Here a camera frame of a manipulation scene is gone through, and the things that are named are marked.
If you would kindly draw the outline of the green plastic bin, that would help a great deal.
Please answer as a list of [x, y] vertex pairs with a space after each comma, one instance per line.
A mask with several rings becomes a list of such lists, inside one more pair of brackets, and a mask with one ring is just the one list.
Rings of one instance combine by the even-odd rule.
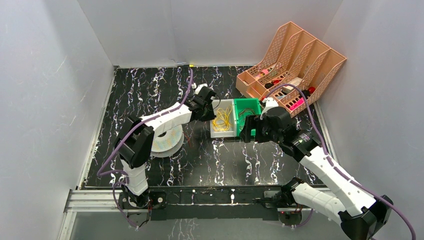
[[262, 113], [261, 105], [257, 98], [235, 98], [234, 111], [236, 117], [236, 137], [239, 137], [246, 116], [260, 115]]

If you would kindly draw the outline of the white plastic bin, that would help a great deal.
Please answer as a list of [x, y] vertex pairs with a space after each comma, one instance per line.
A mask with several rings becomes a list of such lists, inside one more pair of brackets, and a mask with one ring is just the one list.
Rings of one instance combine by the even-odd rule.
[[233, 99], [215, 99], [212, 102], [216, 118], [209, 122], [210, 137], [235, 138], [236, 137], [236, 113]]

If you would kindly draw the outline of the white perforated cable spool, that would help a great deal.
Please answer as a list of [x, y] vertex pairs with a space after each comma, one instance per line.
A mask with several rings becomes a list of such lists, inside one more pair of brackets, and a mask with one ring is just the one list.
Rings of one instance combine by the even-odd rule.
[[153, 140], [151, 155], [155, 158], [168, 158], [177, 153], [184, 143], [183, 127], [178, 125]]

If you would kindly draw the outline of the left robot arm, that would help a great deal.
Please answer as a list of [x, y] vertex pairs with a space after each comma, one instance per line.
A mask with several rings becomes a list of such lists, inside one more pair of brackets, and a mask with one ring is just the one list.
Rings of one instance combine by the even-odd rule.
[[116, 139], [115, 150], [127, 178], [123, 192], [133, 206], [144, 208], [150, 200], [146, 162], [151, 157], [154, 139], [193, 121], [213, 120], [216, 117], [213, 110], [216, 97], [216, 92], [202, 84], [194, 94], [169, 108], [141, 118], [129, 116], [126, 119]]

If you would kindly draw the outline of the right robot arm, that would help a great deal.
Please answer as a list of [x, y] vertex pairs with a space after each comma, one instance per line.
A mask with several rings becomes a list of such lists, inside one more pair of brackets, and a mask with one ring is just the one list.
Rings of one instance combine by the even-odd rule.
[[285, 108], [277, 106], [248, 115], [240, 138], [249, 143], [252, 130], [255, 142], [277, 143], [284, 154], [313, 172], [331, 190], [331, 194], [324, 193], [294, 177], [271, 197], [275, 203], [317, 210], [339, 224], [351, 240], [370, 240], [387, 223], [391, 209], [385, 203], [391, 203], [391, 199], [386, 195], [377, 198], [360, 189], [354, 178], [325, 154], [317, 136], [296, 128]]

